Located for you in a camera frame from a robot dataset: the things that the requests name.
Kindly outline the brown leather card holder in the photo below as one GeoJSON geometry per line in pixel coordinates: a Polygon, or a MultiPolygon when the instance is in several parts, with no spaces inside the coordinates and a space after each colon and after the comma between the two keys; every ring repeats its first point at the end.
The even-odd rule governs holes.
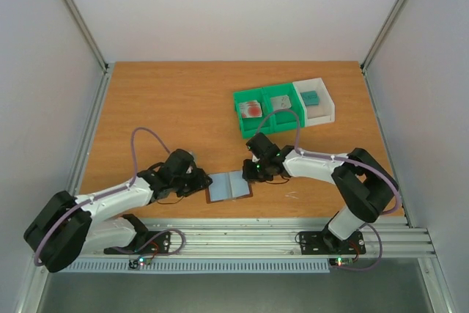
{"type": "Polygon", "coordinates": [[[206,190],[208,204],[253,196],[251,185],[243,178],[241,171],[210,174],[212,183],[206,190]]]}

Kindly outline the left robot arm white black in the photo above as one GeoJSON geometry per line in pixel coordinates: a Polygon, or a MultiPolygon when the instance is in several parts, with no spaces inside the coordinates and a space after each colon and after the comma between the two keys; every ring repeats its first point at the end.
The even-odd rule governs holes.
{"type": "Polygon", "coordinates": [[[104,250],[111,254],[167,254],[151,232],[130,210],[175,194],[182,199],[207,190],[213,180],[196,165],[189,152],[177,149],[164,162],[137,172],[113,188],[73,196],[54,194],[24,232],[34,251],[34,264],[56,273],[80,255],[104,250]]]}

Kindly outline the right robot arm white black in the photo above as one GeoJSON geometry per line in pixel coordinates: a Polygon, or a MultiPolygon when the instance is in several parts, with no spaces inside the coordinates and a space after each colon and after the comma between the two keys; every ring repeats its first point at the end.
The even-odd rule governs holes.
{"type": "Polygon", "coordinates": [[[266,183],[274,177],[309,178],[334,184],[344,207],[317,236],[327,254],[338,254],[363,225],[396,211],[402,200],[393,177],[364,149],[330,155],[293,146],[265,151],[250,148],[252,158],[243,161],[247,182],[266,183]]]}

